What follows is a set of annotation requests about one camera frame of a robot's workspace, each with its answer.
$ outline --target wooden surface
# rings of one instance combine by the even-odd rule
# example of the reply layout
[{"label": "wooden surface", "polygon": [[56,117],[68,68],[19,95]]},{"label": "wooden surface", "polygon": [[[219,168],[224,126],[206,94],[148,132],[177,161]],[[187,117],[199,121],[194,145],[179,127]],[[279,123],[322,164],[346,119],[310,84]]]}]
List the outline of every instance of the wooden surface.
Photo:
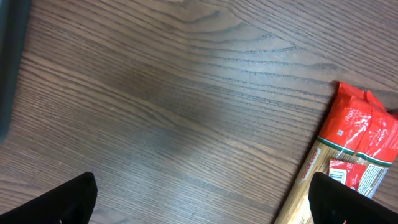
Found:
[{"label": "wooden surface", "polygon": [[[0,212],[84,171],[93,223],[270,223],[335,80],[398,106],[397,1],[32,0]],[[375,200],[398,212],[398,162]]]}]

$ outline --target wood grain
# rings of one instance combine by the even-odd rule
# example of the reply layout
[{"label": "wood grain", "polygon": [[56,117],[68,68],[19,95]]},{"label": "wood grain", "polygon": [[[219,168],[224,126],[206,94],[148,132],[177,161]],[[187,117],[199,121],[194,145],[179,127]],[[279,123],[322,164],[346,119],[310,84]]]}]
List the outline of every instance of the wood grain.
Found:
[{"label": "wood grain", "polygon": [[[32,0],[0,209],[84,171],[93,223],[271,223],[335,92],[398,105],[398,2]],[[398,163],[375,200],[398,212]]]}]

